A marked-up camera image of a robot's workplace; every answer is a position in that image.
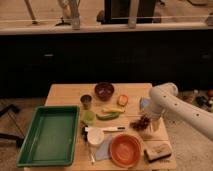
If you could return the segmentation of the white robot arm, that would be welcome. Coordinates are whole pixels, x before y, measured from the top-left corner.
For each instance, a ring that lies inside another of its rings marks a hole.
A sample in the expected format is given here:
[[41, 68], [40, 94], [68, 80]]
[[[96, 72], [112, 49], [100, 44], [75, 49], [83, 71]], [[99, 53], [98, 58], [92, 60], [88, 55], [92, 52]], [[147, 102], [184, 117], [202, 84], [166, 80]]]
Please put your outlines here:
[[213, 114], [180, 100], [177, 95], [178, 88], [171, 82], [152, 87], [146, 113], [152, 119], [159, 119], [168, 110], [213, 141]]

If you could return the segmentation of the wooden gripper finger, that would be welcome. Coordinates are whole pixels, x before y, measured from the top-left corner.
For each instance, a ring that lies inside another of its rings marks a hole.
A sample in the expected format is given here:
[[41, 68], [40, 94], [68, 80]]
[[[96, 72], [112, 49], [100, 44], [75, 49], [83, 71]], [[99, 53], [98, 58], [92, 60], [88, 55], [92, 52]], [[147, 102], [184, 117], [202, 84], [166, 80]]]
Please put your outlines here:
[[151, 120], [151, 130], [153, 132], [158, 131], [160, 127], [160, 119], [152, 119]]

